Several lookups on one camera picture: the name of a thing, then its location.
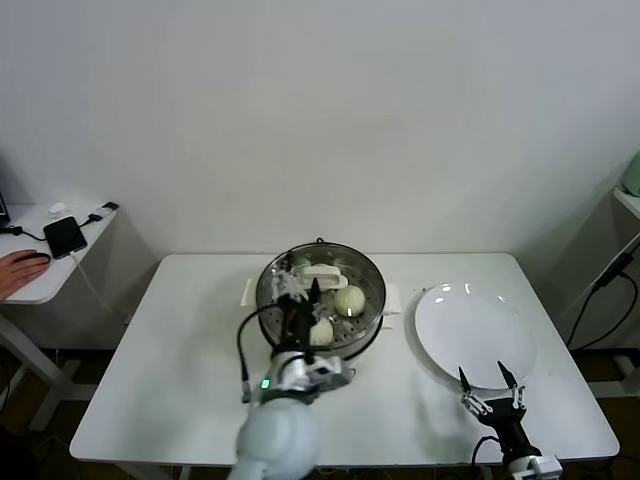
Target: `computer mouse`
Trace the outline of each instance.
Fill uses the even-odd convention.
[[[44,252],[33,252],[29,255],[26,255],[24,257],[20,257],[20,259],[16,260],[16,262],[24,262],[25,260],[32,260],[34,258],[46,258],[47,260],[51,261],[51,255],[49,255],[48,253],[44,253]]]

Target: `human hand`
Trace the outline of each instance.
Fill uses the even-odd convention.
[[[46,257],[20,260],[34,253],[35,250],[20,250],[0,258],[0,301],[47,271],[49,259]]]

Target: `cable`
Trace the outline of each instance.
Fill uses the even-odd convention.
[[[4,358],[0,355],[0,364],[2,364],[2,370],[4,370],[4,374],[7,377],[7,394],[4,397],[4,402],[2,402],[2,408],[0,408],[0,415],[4,412],[4,409],[7,408],[7,402],[9,401],[9,396],[11,395],[11,375],[9,375],[9,369],[7,368],[7,364],[4,363]]]
[[[284,369],[287,368],[289,365],[291,365],[293,362],[295,362],[296,360],[304,360],[305,356],[304,355],[294,355],[293,357],[289,357],[285,360],[285,362],[282,364],[282,366],[280,367],[280,370],[278,370],[278,383],[282,382],[282,373],[284,372]]]
[[[98,291],[94,288],[93,284],[91,283],[91,281],[89,280],[89,277],[87,276],[87,274],[85,273],[84,269],[80,266],[80,262],[78,261],[78,259],[76,258],[76,256],[71,253],[71,258],[73,258],[73,261],[76,264],[76,268],[78,269],[78,271],[80,272],[80,275],[82,275],[82,278],[84,279],[85,283],[87,284],[87,287],[89,288],[89,290],[91,291],[91,293],[93,293],[93,295],[96,297],[96,300],[98,300],[98,303],[100,304],[100,306],[106,310],[110,315],[112,315],[114,318],[116,318],[117,320],[123,322],[125,325],[127,324],[127,318],[125,315],[119,314],[117,313],[115,310],[113,310],[113,308],[111,308],[111,305],[109,305],[109,302],[107,302],[104,298],[102,298],[102,296],[98,293]]]
[[[634,463],[637,463],[637,464],[640,465],[640,458],[634,457],[633,455],[625,455],[624,453],[620,453],[620,454],[616,455],[615,457],[613,457],[614,460],[616,458],[620,458],[622,460],[629,460],[631,462],[634,462]]]
[[[587,296],[587,299],[582,304],[582,308],[580,309],[580,313],[578,314],[578,316],[576,318],[576,321],[573,323],[573,328],[571,329],[571,334],[569,335],[569,339],[565,343],[567,348],[571,344],[571,340],[573,340],[573,337],[576,334],[576,330],[578,330],[578,325],[580,325],[580,322],[582,321],[582,316],[584,315],[584,311],[587,309],[587,305],[589,305],[589,302],[591,301],[591,297],[593,297],[593,294],[596,293],[598,290],[599,289],[597,287],[593,287],[591,289],[591,291],[589,292],[589,295]]]
[[[478,450],[480,450],[480,447],[482,446],[482,444],[484,442],[488,442],[489,440],[493,440],[498,445],[500,444],[500,440],[498,440],[496,437],[494,437],[492,435],[487,435],[486,437],[482,437],[478,441],[478,443],[476,443],[476,446],[473,449],[473,455],[471,456],[471,469],[475,469],[476,468],[476,457],[478,456]]]
[[[46,239],[44,239],[44,238],[40,238],[40,237],[36,237],[35,235],[33,235],[32,233],[27,232],[26,230],[23,230],[23,231],[22,231],[22,234],[23,234],[23,235],[26,235],[27,237],[31,237],[31,238],[33,238],[34,240],[37,240],[38,242],[44,242],[44,241],[46,241]]]
[[[26,235],[27,237],[31,237],[34,240],[37,240],[38,242],[44,242],[45,241],[44,238],[36,237],[33,233],[29,233],[29,232],[25,231],[19,225],[12,225],[10,227],[1,227],[0,228],[0,234],[10,234],[10,235],[13,235],[15,237],[17,237],[18,235]]]
[[[616,457],[611,457],[607,460],[604,461],[604,465],[601,465],[599,467],[591,467],[589,465],[584,465],[582,463],[576,463],[576,465],[578,466],[578,468],[581,468],[583,470],[586,470],[587,472],[604,472],[605,470],[611,468],[611,466],[613,465],[613,461],[616,459]]]
[[[87,225],[90,225],[95,222],[99,222],[100,220],[102,220],[101,216],[96,215],[94,213],[90,213],[88,218],[80,224],[80,228],[86,227]]]
[[[249,403],[251,400],[251,385],[249,385],[249,370],[247,369],[247,360],[244,358],[244,352],[242,351],[242,331],[244,327],[251,321],[252,318],[260,315],[262,312],[269,310],[270,308],[280,308],[277,303],[271,303],[260,307],[255,312],[251,313],[245,318],[238,327],[238,334],[236,336],[236,344],[238,346],[238,355],[240,356],[240,369],[242,377],[242,403]]]
[[[616,323],[613,327],[611,327],[607,333],[587,343],[586,345],[583,345],[582,347],[577,348],[576,350],[584,350],[585,348],[590,347],[595,343],[598,343],[600,340],[604,340],[613,332],[615,332],[625,322],[625,320],[629,318],[629,315],[631,315],[631,312],[633,311],[633,308],[636,306],[636,302],[638,301],[638,285],[636,284],[636,282],[633,281],[633,279],[629,275],[627,275],[624,272],[620,273],[619,276],[624,278],[628,282],[631,282],[631,286],[633,287],[633,300],[631,301],[631,305],[629,306],[625,314],[622,316],[620,321],[618,321],[618,323]]]
[[[627,242],[627,244],[626,244],[622,249],[620,249],[620,250],[618,251],[618,253],[616,253],[616,254],[614,255],[614,257],[613,257],[613,258],[611,259],[611,261],[607,264],[607,266],[606,266],[606,267],[604,267],[604,268],[602,269],[602,271],[601,271],[601,272],[600,272],[600,273],[599,273],[599,274],[598,274],[598,275],[593,279],[593,281],[592,281],[591,283],[589,283],[589,285],[587,285],[586,287],[584,287],[584,290],[582,290],[582,292],[580,293],[580,295],[578,295],[576,298],[574,298],[574,299],[573,299],[573,301],[572,301],[569,305],[567,305],[567,306],[562,310],[562,312],[560,312],[560,314],[558,315],[558,318],[559,318],[559,319],[560,319],[560,318],[563,318],[563,317],[567,314],[567,312],[568,312],[568,311],[569,311],[569,310],[570,310],[570,309],[571,309],[571,308],[572,308],[576,303],[578,303],[578,302],[580,301],[580,299],[581,299],[581,298],[583,298],[583,297],[587,294],[587,292],[589,292],[589,291],[591,290],[591,288],[596,284],[596,282],[597,282],[598,280],[600,280],[600,277],[602,277],[602,275],[604,275],[604,274],[605,274],[605,272],[606,272],[607,270],[609,270],[609,267],[611,267],[611,265],[613,265],[613,264],[616,262],[616,260],[618,260],[618,257],[619,257],[620,255],[622,255],[624,252],[626,252],[626,251],[627,251],[627,249],[628,249],[631,245],[633,245],[634,243],[636,243],[636,242],[638,241],[638,239],[640,239],[640,232],[636,233],[636,234],[634,235],[634,237],[633,237],[629,242]],[[636,246],[633,248],[633,250],[631,250],[630,254],[633,254],[639,246],[640,246],[640,243],[638,243],[638,245],[636,245]]]

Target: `table leg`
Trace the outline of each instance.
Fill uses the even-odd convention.
[[[629,357],[614,357],[614,361],[624,373],[624,380],[589,382],[593,396],[596,398],[640,398],[640,368],[636,368]]]
[[[160,467],[145,463],[118,463],[118,467],[136,480],[172,480]]]
[[[16,373],[13,374],[13,377],[11,377],[11,382],[9,383],[9,385],[7,385],[6,388],[2,391],[2,394],[0,394],[0,405],[4,405],[4,399],[7,395],[11,397],[11,395],[14,394],[14,392],[16,391],[16,385],[18,385],[22,381],[26,373],[27,366],[23,363],[22,365],[20,365],[20,368],[16,370]]]
[[[480,467],[480,476],[482,480],[493,480],[493,471],[491,467]]]
[[[68,361],[62,370],[59,369],[24,333],[2,315],[0,315],[0,339],[11,353],[51,387],[31,421],[31,430],[44,430],[61,401],[89,401],[93,397],[97,385],[76,385],[71,380],[80,367],[80,361]],[[11,384],[15,388],[18,383],[14,383],[12,379]]]
[[[18,328],[0,315],[0,337],[4,345],[16,357],[28,365],[49,385],[73,385],[73,382],[40,351],[40,349]]]
[[[191,477],[191,467],[188,465],[185,465],[184,467],[182,467],[182,470],[180,470],[180,480],[189,480],[190,477]]]

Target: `white wall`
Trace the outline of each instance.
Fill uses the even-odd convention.
[[[136,280],[167,252],[322,235],[509,251],[557,305],[617,245],[603,199],[640,145],[638,18],[633,0],[5,0],[3,188],[121,203],[151,252],[123,265]],[[585,224],[591,260],[559,267]]]

